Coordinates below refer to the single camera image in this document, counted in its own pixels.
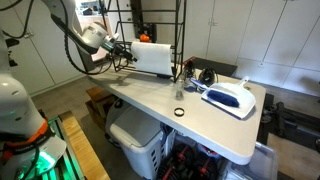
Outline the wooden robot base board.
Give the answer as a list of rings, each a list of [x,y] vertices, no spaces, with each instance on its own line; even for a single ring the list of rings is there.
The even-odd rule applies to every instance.
[[[86,180],[111,180],[71,111],[59,115]]]

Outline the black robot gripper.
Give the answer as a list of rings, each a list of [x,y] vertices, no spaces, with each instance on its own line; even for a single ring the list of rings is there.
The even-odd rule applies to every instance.
[[[137,62],[138,59],[136,57],[133,57],[131,53],[125,50],[123,46],[120,44],[116,44],[114,47],[114,53],[118,56],[122,56],[126,58],[127,60],[131,60],[132,62]]]

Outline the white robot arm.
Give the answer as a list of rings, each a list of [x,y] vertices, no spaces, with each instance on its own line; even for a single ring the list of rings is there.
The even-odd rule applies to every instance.
[[[64,32],[51,18],[51,11],[42,0],[1,0],[1,30],[20,36],[24,30],[36,34],[33,40],[22,39],[13,48],[18,65],[4,68],[26,88],[28,96],[36,98],[29,104],[14,105],[11,124],[1,126],[8,133],[27,130],[34,134],[44,123],[38,112],[43,108],[53,115],[60,110],[72,110],[77,118],[88,114],[80,94],[83,65],[76,46],[70,45],[73,60],[64,52]]]

